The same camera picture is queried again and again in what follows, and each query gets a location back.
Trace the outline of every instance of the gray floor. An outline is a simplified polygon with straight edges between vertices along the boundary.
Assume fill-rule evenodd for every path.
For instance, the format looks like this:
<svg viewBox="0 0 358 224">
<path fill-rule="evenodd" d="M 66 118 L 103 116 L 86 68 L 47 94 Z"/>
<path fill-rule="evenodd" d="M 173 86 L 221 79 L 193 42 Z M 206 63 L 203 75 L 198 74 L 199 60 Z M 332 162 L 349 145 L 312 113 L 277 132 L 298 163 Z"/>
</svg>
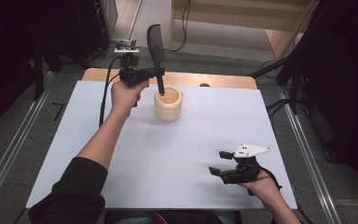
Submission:
<svg viewBox="0 0 358 224">
<path fill-rule="evenodd" d="M 142 19 L 143 13 L 141 11 L 140 21 L 144 21 Z M 236 51 L 236 47 L 227 44 L 226 33 L 223 32 L 219 35 L 218 30 L 221 30 L 221 27 L 210 31 L 213 33 L 213 38 L 209 38 L 207 35 L 202 40 L 196 40 L 192 37 L 198 36 L 197 31 L 202 31 L 202 29 L 188 30 L 188 45 L 180 52 L 167 51 L 167 59 L 162 63 L 162 66 L 167 70 L 177 72 L 246 76 L 257 71 L 263 62 L 269 61 L 273 57 L 267 37 L 263 35 L 263 31 L 248 29 L 250 33 L 247 33 L 246 39 L 250 40 L 251 43 L 243 41 L 243 49 L 239 49 L 243 51 L 240 53 Z M 138 43 L 145 41 L 145 37 L 137 35 L 140 33 L 142 33 L 140 30 L 135 30 L 134 32 L 134 38 L 138 39 Z M 181 40 L 180 34 L 177 35 L 175 40 L 178 41 L 176 43 L 178 45 Z M 211 48 L 207 48 L 208 45 L 217 45 L 218 48 L 232 49 L 232 51 L 227 53 L 229 52 L 228 50 L 211 50 Z M 95 67 L 107 67 L 114 56 L 116 54 L 109 50 L 102 53 L 91 64 Z M 141 49 L 139 56 L 141 57 L 139 67 L 153 65 L 146 49 Z M 71 63 L 67 64 L 60 73 L 53 74 L 53 82 L 50 85 L 46 101 L 36 117 L 32 129 L 24 139 L 19 154 L 7 173 L 5 181 L 0 186 L 0 223 L 12 223 L 26 204 L 30 189 L 35 182 L 62 117 L 62 114 L 60 114 L 58 119 L 54 120 L 59 107 L 53 103 L 66 104 L 76 82 L 82 78 L 83 73 L 84 69 L 77 64 Z M 274 84 L 273 78 L 269 78 L 276 75 L 277 72 L 273 71 L 268 74 L 268 77 L 264 76 L 256 80 L 257 87 L 261 90 L 266 105 L 270 105 L 280 99 L 279 87 Z M 19 97 L 16 103 L 0 119 L 0 159 L 31 107 L 33 96 L 34 87 L 32 86 Z M 324 145 L 316 133 L 312 121 L 301 109 L 298 109 L 298 112 L 298 118 L 310 143 L 312 154 L 323 174 L 323 179 L 334 200 L 342 223 L 358 223 L 358 174 L 345 164 L 332 164 L 325 159 Z M 274 116 L 272 125 L 299 205 L 313 223 L 329 223 L 284 109 Z M 265 211 L 241 211 L 241 214 L 244 223 L 270 222 L 270 216 Z M 19 223 L 29 223 L 26 212 L 21 216 Z"/>
</svg>

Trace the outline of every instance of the hand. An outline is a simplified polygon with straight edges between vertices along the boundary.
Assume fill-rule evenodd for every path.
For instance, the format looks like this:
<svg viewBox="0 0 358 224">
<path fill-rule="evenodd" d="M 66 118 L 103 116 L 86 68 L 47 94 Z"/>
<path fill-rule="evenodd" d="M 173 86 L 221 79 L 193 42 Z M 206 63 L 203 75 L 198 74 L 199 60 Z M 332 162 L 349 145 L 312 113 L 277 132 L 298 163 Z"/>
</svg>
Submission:
<svg viewBox="0 0 358 224">
<path fill-rule="evenodd" d="M 240 183 L 238 185 L 249 189 L 258 199 L 260 199 L 264 207 L 268 210 L 271 210 L 276 204 L 285 203 L 275 182 L 263 170 L 260 170 L 256 181 Z"/>
<path fill-rule="evenodd" d="M 111 111 L 120 112 L 126 118 L 130 115 L 135 102 L 141 99 L 141 91 L 149 85 L 149 81 L 143 81 L 138 85 L 129 88 L 122 81 L 112 85 L 112 109 Z"/>
</svg>

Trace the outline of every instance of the black curtain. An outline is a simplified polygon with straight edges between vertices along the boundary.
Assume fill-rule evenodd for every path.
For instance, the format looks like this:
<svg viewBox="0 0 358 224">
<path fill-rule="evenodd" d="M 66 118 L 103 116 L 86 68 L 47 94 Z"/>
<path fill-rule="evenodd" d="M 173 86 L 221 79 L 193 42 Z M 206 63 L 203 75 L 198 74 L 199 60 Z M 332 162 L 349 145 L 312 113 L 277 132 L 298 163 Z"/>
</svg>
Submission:
<svg viewBox="0 0 358 224">
<path fill-rule="evenodd" d="M 358 1 L 321 4 L 329 12 L 299 57 L 305 92 L 335 133 L 326 146 L 358 172 Z"/>
<path fill-rule="evenodd" d="M 33 4 L 0 1 L 0 118 L 34 82 Z"/>
</svg>

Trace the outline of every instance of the black cable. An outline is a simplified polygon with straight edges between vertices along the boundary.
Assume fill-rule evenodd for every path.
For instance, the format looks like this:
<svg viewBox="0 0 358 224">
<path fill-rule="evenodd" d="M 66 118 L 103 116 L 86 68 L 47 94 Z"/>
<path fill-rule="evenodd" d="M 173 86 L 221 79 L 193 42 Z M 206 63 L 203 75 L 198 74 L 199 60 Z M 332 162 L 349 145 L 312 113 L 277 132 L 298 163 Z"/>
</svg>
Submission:
<svg viewBox="0 0 358 224">
<path fill-rule="evenodd" d="M 106 94 L 107 94 L 107 88 L 109 86 L 109 83 L 118 76 L 115 75 L 112 79 L 109 80 L 110 77 L 110 71 L 112 70 L 112 66 L 113 63 L 117 60 L 117 59 L 121 59 L 121 57 L 116 57 L 114 60 L 112 60 L 112 62 L 109 64 L 109 68 L 107 70 L 107 74 L 106 74 L 106 81 L 105 81 L 105 86 L 104 86 L 104 90 L 103 90 L 103 101 L 101 102 L 101 111 L 100 111 L 100 127 L 103 124 L 103 116 L 104 116 L 104 109 L 105 109 L 105 102 L 106 102 Z"/>
<path fill-rule="evenodd" d="M 263 66 L 264 66 L 265 63 L 277 63 L 278 65 L 281 65 L 281 64 L 279 64 L 278 61 L 270 60 L 270 61 L 265 61 L 265 62 L 263 62 L 263 63 L 260 65 L 260 69 L 263 69 Z M 265 76 L 265 77 L 268 77 L 268 78 L 274 78 L 274 77 L 269 77 L 269 76 L 267 76 L 267 73 L 264 74 L 264 76 Z"/>
<path fill-rule="evenodd" d="M 178 49 L 172 49 L 171 51 L 178 51 L 178 50 L 182 49 L 186 45 L 186 41 L 187 41 L 187 22 L 188 22 L 188 15 L 189 14 L 190 14 L 190 0 L 187 0 L 185 9 L 183 10 L 183 15 L 182 15 L 182 29 L 183 29 L 183 35 L 184 35 L 183 42 L 182 42 L 182 45 Z"/>
<path fill-rule="evenodd" d="M 272 109 L 274 106 L 276 106 L 276 105 L 278 105 L 278 104 L 280 104 L 280 103 L 282 103 L 282 102 L 286 102 L 286 101 L 288 101 L 288 100 L 289 100 L 289 99 L 281 99 L 281 100 L 279 100 L 279 101 L 273 103 L 272 105 L 266 106 L 267 112 L 269 112 L 270 109 Z"/>
<path fill-rule="evenodd" d="M 279 104 L 279 106 L 278 106 L 274 111 L 272 111 L 272 112 L 268 115 L 268 117 L 271 119 L 279 110 L 282 109 L 282 107 L 283 107 L 284 105 L 289 104 L 289 103 L 290 103 L 290 101 L 288 100 L 288 101 L 284 101 L 283 103 Z"/>
<path fill-rule="evenodd" d="M 305 218 L 306 220 L 307 220 L 307 222 L 308 222 L 308 224 L 313 224 L 313 222 L 307 217 L 307 215 L 305 214 L 305 212 L 304 212 L 304 210 L 302 210 L 302 208 L 300 207 L 300 205 L 298 204 L 298 202 L 296 202 L 296 204 L 297 204 L 297 210 L 298 210 L 298 212 L 300 212 L 301 213 L 301 215 L 303 216 L 303 218 Z"/>
<path fill-rule="evenodd" d="M 20 218 L 22 217 L 22 215 L 24 214 L 24 212 L 27 210 L 27 208 L 23 208 L 21 210 L 21 212 L 19 213 L 19 215 L 16 217 L 16 220 L 14 220 L 13 224 L 16 224 L 17 222 L 19 222 Z"/>
</svg>

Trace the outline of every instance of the white tabletop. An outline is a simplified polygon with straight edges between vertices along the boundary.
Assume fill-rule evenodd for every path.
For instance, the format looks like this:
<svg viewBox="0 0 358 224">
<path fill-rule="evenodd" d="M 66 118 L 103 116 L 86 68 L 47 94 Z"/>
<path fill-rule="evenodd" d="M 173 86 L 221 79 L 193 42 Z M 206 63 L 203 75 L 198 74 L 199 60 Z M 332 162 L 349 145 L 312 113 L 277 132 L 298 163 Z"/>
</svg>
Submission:
<svg viewBox="0 0 358 224">
<path fill-rule="evenodd" d="M 26 207 L 46 197 L 70 160 L 98 129 L 103 82 L 78 81 Z M 263 208 L 238 185 L 224 185 L 209 166 L 235 168 L 219 151 L 241 144 L 270 147 L 256 156 L 283 186 L 281 193 L 296 208 L 282 156 L 258 90 L 175 86 L 184 93 L 179 119 L 166 123 L 153 112 L 151 84 L 127 120 L 109 168 L 102 195 L 106 208 L 211 209 Z M 106 113 L 110 96 L 106 100 Z"/>
</svg>

